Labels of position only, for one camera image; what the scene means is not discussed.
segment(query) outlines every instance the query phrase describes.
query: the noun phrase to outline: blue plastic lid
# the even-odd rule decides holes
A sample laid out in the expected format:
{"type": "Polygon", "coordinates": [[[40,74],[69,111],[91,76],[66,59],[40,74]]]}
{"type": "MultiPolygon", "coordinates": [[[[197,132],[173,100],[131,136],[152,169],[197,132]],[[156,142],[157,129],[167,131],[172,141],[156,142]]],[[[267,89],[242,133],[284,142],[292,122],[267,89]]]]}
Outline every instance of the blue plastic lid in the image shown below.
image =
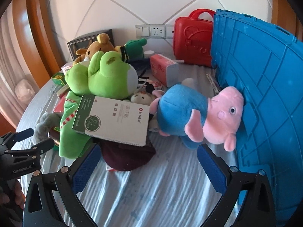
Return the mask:
{"type": "Polygon", "coordinates": [[[303,43],[276,25],[218,9],[211,55],[220,86],[244,96],[239,168],[266,171],[283,225],[303,198],[303,43]]]}

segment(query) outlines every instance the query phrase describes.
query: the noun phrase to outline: red case handle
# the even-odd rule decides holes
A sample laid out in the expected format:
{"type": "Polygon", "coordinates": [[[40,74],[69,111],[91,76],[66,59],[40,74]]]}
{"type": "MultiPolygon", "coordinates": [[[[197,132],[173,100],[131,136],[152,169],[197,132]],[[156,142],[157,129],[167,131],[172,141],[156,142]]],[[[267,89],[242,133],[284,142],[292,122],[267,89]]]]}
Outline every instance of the red case handle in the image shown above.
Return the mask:
{"type": "Polygon", "coordinates": [[[210,10],[210,9],[202,9],[202,8],[200,8],[200,9],[196,9],[196,10],[192,11],[192,12],[190,13],[189,17],[190,17],[191,19],[198,19],[199,16],[200,16],[202,13],[209,13],[209,14],[212,16],[212,18],[214,18],[214,14],[215,14],[216,12],[213,11],[213,10],[210,10]]]}

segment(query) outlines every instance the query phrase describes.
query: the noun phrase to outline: green and yellow box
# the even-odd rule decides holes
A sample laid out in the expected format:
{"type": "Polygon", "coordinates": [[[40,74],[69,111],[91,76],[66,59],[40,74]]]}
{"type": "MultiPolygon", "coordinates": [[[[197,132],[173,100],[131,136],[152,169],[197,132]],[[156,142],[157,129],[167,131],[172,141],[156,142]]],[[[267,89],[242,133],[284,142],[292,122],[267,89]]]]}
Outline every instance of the green and yellow box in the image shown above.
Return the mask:
{"type": "Polygon", "coordinates": [[[52,76],[52,80],[56,85],[66,85],[65,76],[63,72],[57,72],[52,76]]]}

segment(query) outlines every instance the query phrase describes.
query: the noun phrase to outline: pig's eye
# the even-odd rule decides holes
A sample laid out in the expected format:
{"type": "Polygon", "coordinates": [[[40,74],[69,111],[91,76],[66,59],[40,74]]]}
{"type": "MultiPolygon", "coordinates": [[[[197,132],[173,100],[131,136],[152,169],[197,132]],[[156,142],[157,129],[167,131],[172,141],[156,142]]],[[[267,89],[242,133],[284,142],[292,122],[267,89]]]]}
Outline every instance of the pig's eye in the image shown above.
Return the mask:
{"type": "Polygon", "coordinates": [[[236,114],[236,108],[235,107],[231,107],[229,109],[229,112],[230,112],[231,115],[235,115],[236,114]]]}

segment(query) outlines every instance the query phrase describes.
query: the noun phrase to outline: circular green logo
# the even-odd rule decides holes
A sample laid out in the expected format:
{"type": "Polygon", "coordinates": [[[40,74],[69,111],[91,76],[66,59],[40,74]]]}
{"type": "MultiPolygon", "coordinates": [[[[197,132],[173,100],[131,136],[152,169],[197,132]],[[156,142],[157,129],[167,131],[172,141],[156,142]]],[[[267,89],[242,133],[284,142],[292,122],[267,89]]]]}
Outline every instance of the circular green logo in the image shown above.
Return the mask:
{"type": "Polygon", "coordinates": [[[91,131],[91,132],[96,131],[99,129],[100,125],[101,125],[101,121],[95,115],[88,116],[85,120],[85,128],[88,131],[91,131]]]}

